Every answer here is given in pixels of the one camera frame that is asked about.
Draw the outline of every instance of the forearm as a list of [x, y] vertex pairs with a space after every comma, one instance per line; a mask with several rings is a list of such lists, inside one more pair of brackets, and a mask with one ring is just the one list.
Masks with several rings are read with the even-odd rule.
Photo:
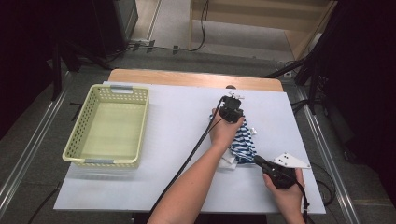
[[165, 193], [148, 223], [193, 223], [204, 204], [224, 149], [211, 147]]

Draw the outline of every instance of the gray floor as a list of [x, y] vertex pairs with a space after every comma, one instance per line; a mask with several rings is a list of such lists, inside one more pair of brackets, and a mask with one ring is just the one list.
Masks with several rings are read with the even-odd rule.
[[[185, 2], [187, 1], [180, 2], [180, 4], [185, 6]], [[161, 19], [162, 14], [168, 16], [170, 14], [164, 10], [166, 7], [170, 7], [166, 3], [169, 3], [169, 1], [162, 0], [163, 10], [160, 10], [152, 37], [156, 39], [157, 44], [164, 47], [171, 47], [175, 43], [182, 46], [182, 42], [178, 42], [177, 39], [173, 38], [175, 31], [172, 32], [172, 29], [169, 31], [168, 27], [166, 27], [166, 30], [169, 33], [161, 30], [161, 28], [166, 26], [166, 22], [159, 22], [165, 20], [164, 18]], [[180, 27], [177, 24], [172, 25], [175, 29]], [[184, 30], [178, 32], [178, 34], [185, 34], [183, 32]], [[274, 32], [275, 34], [273, 35], [280, 39], [281, 35], [279, 32]], [[257, 77], [274, 72], [277, 62], [290, 60], [291, 53], [287, 51], [287, 46], [279, 45], [279, 48], [275, 47], [278, 43], [284, 42], [284, 39], [277, 40], [273, 38], [272, 40], [276, 41], [276, 43], [269, 44], [271, 42], [269, 40], [266, 44], [267, 46], [273, 46], [273, 49], [267, 48], [268, 51], [265, 53], [265, 58], [257, 56], [259, 54], [256, 52], [251, 53], [252, 51], [249, 48], [246, 48], [244, 55], [233, 55], [235, 45], [232, 45], [231, 42], [229, 51], [227, 51], [227, 45], [222, 46], [221, 50], [210, 48], [210, 43], [213, 42], [209, 42], [203, 50], [205, 53], [180, 52], [177, 55], [172, 55], [171, 51], [154, 50], [147, 54], [144, 49], [140, 49], [135, 52], [127, 52], [114, 61], [112, 65], [119, 68], [148, 68]], [[216, 38], [213, 37], [212, 40], [209, 38], [209, 41], [216, 41]], [[280, 52], [284, 51], [284, 53], [273, 53], [277, 49]], [[56, 188], [59, 182], [63, 181], [69, 164], [62, 161], [62, 152], [74, 125], [71, 119], [77, 111], [77, 108], [74, 105], [70, 105], [70, 103], [83, 103], [89, 87], [92, 84], [107, 80], [109, 73], [110, 71], [105, 71], [96, 65], [84, 65], [79, 73], [70, 75], [71, 83], [60, 105], [59, 112], [49, 126], [43, 140], [39, 142], [37, 153], [13, 195], [7, 210], [1, 217], [0, 223], [27, 223], [40, 203]], [[292, 79], [284, 79], [282, 77], [280, 79], [282, 79], [283, 87], [288, 93], [290, 101], [298, 101], [300, 99], [297, 93], [298, 87], [292, 84]], [[51, 86], [36, 98], [8, 134], [0, 141], [1, 185], [4, 185], [28, 145], [31, 136], [35, 133], [35, 128], [39, 125], [41, 118], [50, 105], [50, 97]], [[332, 156], [346, 185], [360, 222], [396, 223], [395, 209], [382, 189], [376, 173], [365, 165], [351, 164], [344, 160], [341, 144], [333, 132], [332, 125], [323, 115], [320, 106], [317, 107], [317, 112], [321, 130], [332, 151]], [[296, 122], [311, 162], [324, 167], [323, 159], [318, 152], [317, 142], [303, 110], [297, 114]], [[314, 167], [314, 173], [318, 180], [330, 185], [329, 178], [319, 168], [316, 169]], [[323, 194], [326, 195], [324, 201], [327, 201], [329, 196], [326, 193], [326, 189], [319, 187]], [[57, 194], [42, 208], [35, 219], [35, 223], [131, 223], [131, 215], [129, 213], [54, 211], [52, 207], [56, 196]], [[341, 207], [339, 201], [335, 199], [327, 207], [328, 214], [312, 216], [312, 219], [316, 223], [348, 223]], [[281, 217], [275, 215], [268, 216], [268, 220], [269, 223], [283, 223]]]

